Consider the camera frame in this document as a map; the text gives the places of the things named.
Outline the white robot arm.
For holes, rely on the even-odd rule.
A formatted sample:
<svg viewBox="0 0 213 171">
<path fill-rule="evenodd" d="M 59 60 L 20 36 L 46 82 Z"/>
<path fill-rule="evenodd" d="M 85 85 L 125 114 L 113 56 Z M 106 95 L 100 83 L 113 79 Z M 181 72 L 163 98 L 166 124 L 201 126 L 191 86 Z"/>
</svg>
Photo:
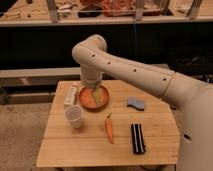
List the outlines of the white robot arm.
<svg viewBox="0 0 213 171">
<path fill-rule="evenodd" d="M 213 84 L 169 69 L 111 55 L 94 34 L 72 48 L 81 81 L 97 87 L 104 73 L 176 107 L 183 114 L 178 171 L 213 171 Z"/>
</svg>

